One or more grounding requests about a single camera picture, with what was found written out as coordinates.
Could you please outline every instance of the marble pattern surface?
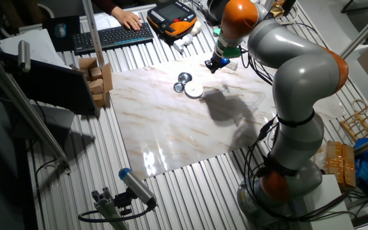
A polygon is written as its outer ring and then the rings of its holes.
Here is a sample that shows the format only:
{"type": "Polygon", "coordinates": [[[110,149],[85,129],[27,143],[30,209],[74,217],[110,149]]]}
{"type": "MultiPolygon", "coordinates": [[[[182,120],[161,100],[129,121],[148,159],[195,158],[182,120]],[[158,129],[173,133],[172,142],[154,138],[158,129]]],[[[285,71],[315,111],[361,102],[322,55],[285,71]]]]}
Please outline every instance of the marble pattern surface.
{"type": "MultiPolygon", "coordinates": [[[[132,170],[140,179],[250,145],[276,115],[272,87],[239,63],[211,74],[211,53],[113,75],[110,91],[132,170]],[[178,74],[204,86],[201,98],[177,93],[178,74]]],[[[324,121],[342,116],[336,96],[319,101],[324,121]]]]}

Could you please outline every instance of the white paper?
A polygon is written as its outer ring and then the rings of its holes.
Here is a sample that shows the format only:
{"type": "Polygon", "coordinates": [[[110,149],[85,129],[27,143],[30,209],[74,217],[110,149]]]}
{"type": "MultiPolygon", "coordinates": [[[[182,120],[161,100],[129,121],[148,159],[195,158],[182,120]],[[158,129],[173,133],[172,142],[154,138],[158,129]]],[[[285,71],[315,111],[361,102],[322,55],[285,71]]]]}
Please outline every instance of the white paper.
{"type": "Polygon", "coordinates": [[[22,40],[29,43],[32,60],[70,69],[56,53],[54,44],[46,29],[33,30],[18,36],[0,40],[0,48],[5,53],[18,55],[18,44],[22,40]]]}
{"type": "Polygon", "coordinates": [[[95,15],[95,22],[97,30],[121,26],[120,22],[115,17],[110,16],[106,13],[99,13],[95,15]]]}

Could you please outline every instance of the black keyboard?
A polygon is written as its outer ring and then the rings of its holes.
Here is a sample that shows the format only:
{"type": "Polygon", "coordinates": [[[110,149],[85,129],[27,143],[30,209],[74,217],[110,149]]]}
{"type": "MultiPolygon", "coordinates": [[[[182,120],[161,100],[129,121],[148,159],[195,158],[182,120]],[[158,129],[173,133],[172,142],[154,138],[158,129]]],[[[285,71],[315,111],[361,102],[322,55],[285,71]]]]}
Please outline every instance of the black keyboard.
{"type": "MultiPolygon", "coordinates": [[[[138,31],[119,26],[99,30],[98,33],[103,50],[136,45],[139,43],[151,42],[153,40],[153,35],[147,23],[142,23],[138,31]]],[[[76,54],[95,51],[90,33],[75,34],[72,38],[76,54]]]]}

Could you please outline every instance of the monitor stand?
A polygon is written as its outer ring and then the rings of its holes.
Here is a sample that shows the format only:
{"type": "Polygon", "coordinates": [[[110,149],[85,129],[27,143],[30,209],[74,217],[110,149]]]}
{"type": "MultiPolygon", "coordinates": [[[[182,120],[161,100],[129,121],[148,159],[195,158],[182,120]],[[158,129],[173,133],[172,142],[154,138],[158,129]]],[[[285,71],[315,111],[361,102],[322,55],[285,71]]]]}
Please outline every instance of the monitor stand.
{"type": "MultiPolygon", "coordinates": [[[[37,105],[32,105],[33,109],[38,113],[42,122],[44,122],[44,117],[41,109],[37,105]]],[[[64,146],[65,140],[68,137],[70,127],[73,123],[73,118],[75,114],[67,109],[59,109],[42,106],[41,108],[45,113],[46,117],[46,127],[49,129],[51,134],[54,136],[55,140],[60,146],[64,146]]],[[[35,140],[38,135],[32,129],[28,123],[21,119],[13,130],[13,136],[18,138],[24,138],[29,140],[35,140]]]]}

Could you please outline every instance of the red sleeve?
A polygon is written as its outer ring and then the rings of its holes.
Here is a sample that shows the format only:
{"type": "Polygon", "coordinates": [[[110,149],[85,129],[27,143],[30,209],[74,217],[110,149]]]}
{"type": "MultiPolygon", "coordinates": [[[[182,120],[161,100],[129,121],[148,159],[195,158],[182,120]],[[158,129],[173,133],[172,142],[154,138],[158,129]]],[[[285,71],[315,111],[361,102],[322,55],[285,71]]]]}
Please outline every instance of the red sleeve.
{"type": "Polygon", "coordinates": [[[104,12],[111,14],[112,10],[117,7],[112,0],[92,0],[104,12]]]}

